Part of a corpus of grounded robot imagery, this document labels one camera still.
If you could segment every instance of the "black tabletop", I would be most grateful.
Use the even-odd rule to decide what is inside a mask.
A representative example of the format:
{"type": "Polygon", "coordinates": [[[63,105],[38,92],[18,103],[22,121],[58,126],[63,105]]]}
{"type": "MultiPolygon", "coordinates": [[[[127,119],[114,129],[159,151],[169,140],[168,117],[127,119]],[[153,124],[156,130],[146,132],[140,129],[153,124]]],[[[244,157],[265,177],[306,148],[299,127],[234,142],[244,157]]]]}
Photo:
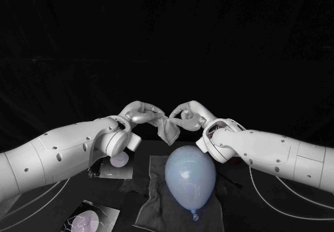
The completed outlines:
{"type": "MultiPolygon", "coordinates": [[[[140,208],[149,200],[150,156],[168,156],[176,148],[185,145],[196,145],[196,143],[176,142],[169,146],[163,141],[143,141],[136,152],[126,151],[130,156],[134,155],[133,179],[88,178],[87,171],[81,172],[70,179],[60,194],[58,192],[67,181],[63,181],[41,199],[0,222],[0,231],[31,216],[45,206],[57,194],[58,196],[48,206],[25,222],[8,229],[6,232],[60,232],[65,220],[84,200],[93,201],[122,211],[113,230],[114,232],[146,231],[133,227],[133,224],[137,219],[140,208]]],[[[224,208],[227,232],[313,232],[320,228],[326,231],[326,228],[334,226],[333,221],[310,221],[293,218],[278,213],[267,205],[255,191],[250,167],[241,158],[232,158],[225,164],[215,161],[215,165],[221,173],[221,175],[218,175],[215,188],[224,208]],[[238,188],[227,178],[241,184],[242,188],[238,188]]],[[[253,175],[264,198],[283,212],[307,218],[334,218],[334,210],[317,206],[299,198],[290,190],[287,190],[274,176],[258,170],[253,171],[253,175]]],[[[334,196],[332,193],[294,181],[284,181],[291,188],[312,200],[334,206],[334,196]]],[[[12,210],[41,196],[51,187],[52,185],[25,193],[14,205],[12,210]]]]}

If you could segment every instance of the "cable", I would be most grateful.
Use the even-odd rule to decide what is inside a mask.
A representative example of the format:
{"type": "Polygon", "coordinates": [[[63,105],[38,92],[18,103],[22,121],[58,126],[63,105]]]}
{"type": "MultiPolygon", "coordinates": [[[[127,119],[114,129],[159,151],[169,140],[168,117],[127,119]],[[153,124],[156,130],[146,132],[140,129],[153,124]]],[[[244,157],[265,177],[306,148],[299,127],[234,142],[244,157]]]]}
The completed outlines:
{"type": "MultiPolygon", "coordinates": [[[[255,183],[254,183],[254,179],[253,179],[253,185],[254,185],[255,190],[257,190],[257,192],[258,192],[258,194],[260,194],[258,188],[257,188],[255,183]]],[[[284,213],[283,211],[280,211],[277,208],[274,208],[274,206],[267,202],[267,200],[265,200],[265,198],[264,198],[263,196],[261,196],[261,198],[263,198],[263,200],[265,201],[265,203],[268,204],[268,206],[270,206],[276,211],[278,211],[281,214],[284,214],[284,215],[287,215],[287,216],[291,216],[291,217],[296,217],[296,218],[300,218],[300,219],[306,219],[306,220],[316,220],[316,221],[334,220],[334,218],[309,218],[309,217],[299,217],[299,216],[296,216],[296,215],[287,214],[287,213],[284,213]]]]}
{"type": "Polygon", "coordinates": [[[18,208],[14,212],[11,212],[8,215],[5,215],[3,217],[0,217],[0,220],[3,220],[6,217],[9,217],[14,213],[16,213],[19,210],[22,210],[27,206],[29,206],[31,203],[34,203],[60,184],[61,182],[58,182],[51,189],[37,198],[34,199],[28,204],[25,204],[21,208],[18,208]]]}
{"type": "Polygon", "coordinates": [[[319,202],[314,202],[313,200],[310,200],[309,198],[306,198],[304,196],[301,196],[291,188],[290,188],[290,186],[284,183],[284,181],[281,180],[281,178],[277,176],[277,178],[278,178],[278,180],[283,182],[283,184],[286,185],[286,187],[290,189],[290,191],[299,196],[299,197],[301,197],[303,199],[306,199],[307,201],[310,201],[310,202],[313,202],[314,204],[317,204],[317,205],[320,205],[320,206],[323,206],[323,207],[327,207],[327,208],[330,208],[330,209],[334,209],[334,207],[332,207],[332,206],[329,206],[329,205],[326,205],[326,204],[322,204],[322,203],[319,203],[319,202]]]}
{"type": "Polygon", "coordinates": [[[27,220],[28,220],[28,219],[29,219],[29,218],[48,206],[48,205],[50,205],[50,203],[51,203],[52,200],[57,198],[57,196],[50,200],[50,202],[45,204],[45,206],[44,206],[31,216],[28,216],[24,220],[21,220],[15,225],[12,225],[12,226],[6,227],[5,229],[2,229],[0,232],[5,231],[5,230],[8,230],[8,229],[12,228],[14,226],[19,225],[22,222],[25,222],[25,221],[27,221],[27,220]]]}

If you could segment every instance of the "light blue balloon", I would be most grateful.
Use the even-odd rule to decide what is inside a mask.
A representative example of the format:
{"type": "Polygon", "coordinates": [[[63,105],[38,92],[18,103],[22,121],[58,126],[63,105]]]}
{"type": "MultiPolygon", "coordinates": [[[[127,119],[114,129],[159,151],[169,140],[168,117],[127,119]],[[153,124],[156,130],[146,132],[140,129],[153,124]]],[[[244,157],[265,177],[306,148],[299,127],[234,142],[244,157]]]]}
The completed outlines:
{"type": "Polygon", "coordinates": [[[173,151],[166,162],[166,182],[178,202],[198,220],[196,210],[206,204],[217,182],[215,164],[199,147],[188,145],[173,151]]]}

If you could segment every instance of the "photo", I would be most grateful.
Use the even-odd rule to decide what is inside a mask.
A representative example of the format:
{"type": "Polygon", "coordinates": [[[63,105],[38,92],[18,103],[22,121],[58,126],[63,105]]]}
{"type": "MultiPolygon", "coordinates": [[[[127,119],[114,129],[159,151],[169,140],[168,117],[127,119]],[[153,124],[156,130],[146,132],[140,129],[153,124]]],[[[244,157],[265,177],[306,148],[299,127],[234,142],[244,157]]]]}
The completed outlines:
{"type": "Polygon", "coordinates": [[[88,177],[109,179],[133,179],[134,153],[129,152],[127,156],[129,161],[123,167],[117,167],[120,166],[120,163],[116,163],[117,157],[111,158],[110,156],[107,156],[101,158],[88,169],[88,177]]]}
{"type": "Polygon", "coordinates": [[[84,200],[63,225],[61,232],[111,232],[120,210],[84,200]]]}

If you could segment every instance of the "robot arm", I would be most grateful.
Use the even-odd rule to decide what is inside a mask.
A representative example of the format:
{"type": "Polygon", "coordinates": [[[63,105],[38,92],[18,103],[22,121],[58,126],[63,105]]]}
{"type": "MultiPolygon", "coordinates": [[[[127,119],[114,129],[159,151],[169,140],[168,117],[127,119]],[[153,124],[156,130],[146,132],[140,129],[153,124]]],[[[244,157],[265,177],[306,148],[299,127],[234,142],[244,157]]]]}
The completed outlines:
{"type": "Polygon", "coordinates": [[[172,116],[181,111],[188,113],[194,111],[195,116],[191,119],[186,117],[172,119],[172,122],[186,130],[192,124],[195,128],[202,125],[204,137],[196,144],[204,152],[211,153],[217,161],[225,163],[234,156],[241,156],[253,168],[334,193],[333,148],[313,145],[274,133],[247,130],[232,119],[214,117],[196,101],[183,104],[186,107],[181,106],[172,116]]]}
{"type": "Polygon", "coordinates": [[[163,111],[140,101],[119,116],[57,128],[16,149],[0,153],[0,202],[29,190],[57,183],[127,147],[136,151],[142,137],[132,132],[139,123],[160,118],[163,111]]]}

